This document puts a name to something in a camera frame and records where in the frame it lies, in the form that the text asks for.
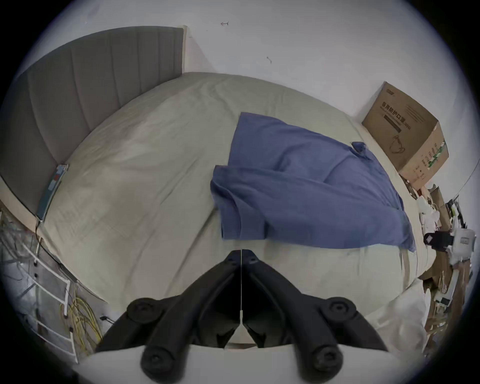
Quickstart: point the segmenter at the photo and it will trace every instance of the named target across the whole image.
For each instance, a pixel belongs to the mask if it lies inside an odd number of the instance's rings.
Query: gray upholstered headboard
[[[0,111],[0,175],[30,212],[58,164],[103,120],[182,73],[182,28],[126,27],[47,54],[11,85]]]

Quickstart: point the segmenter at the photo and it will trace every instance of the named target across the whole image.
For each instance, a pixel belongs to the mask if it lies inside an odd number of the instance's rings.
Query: bed
[[[277,84],[213,73],[178,74],[119,104],[65,158],[69,170],[38,228],[62,263],[113,308],[179,294],[243,248],[303,293],[344,296],[367,315],[433,263],[402,179],[368,131],[336,108]],[[416,252],[222,240],[209,183],[214,166],[227,163],[244,111],[346,144],[364,141],[403,198]]]

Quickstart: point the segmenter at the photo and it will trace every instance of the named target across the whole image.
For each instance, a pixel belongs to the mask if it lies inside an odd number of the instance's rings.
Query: cardboard box
[[[384,83],[362,124],[416,191],[448,159],[435,116],[389,83]]]

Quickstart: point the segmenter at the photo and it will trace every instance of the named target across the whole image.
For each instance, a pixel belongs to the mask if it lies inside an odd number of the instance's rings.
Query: yellow cable
[[[78,342],[76,343],[86,355],[90,355],[91,352],[89,349],[93,352],[95,346],[101,341],[102,331],[90,305],[88,305],[84,299],[77,296],[76,284],[74,297],[72,298],[72,304],[67,308],[67,315],[72,323],[74,335],[78,339]],[[93,340],[90,334],[87,332],[88,327],[92,330],[95,340]]]

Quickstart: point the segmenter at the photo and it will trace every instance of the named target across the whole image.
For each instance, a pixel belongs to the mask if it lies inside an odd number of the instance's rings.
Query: black mount
[[[240,309],[259,348],[295,345],[300,375],[309,382],[340,371],[337,344],[387,350],[351,301],[304,295],[252,251],[237,250],[179,296],[131,302],[96,352],[145,345],[143,372],[159,383],[175,382],[189,344],[224,348],[240,325]]]

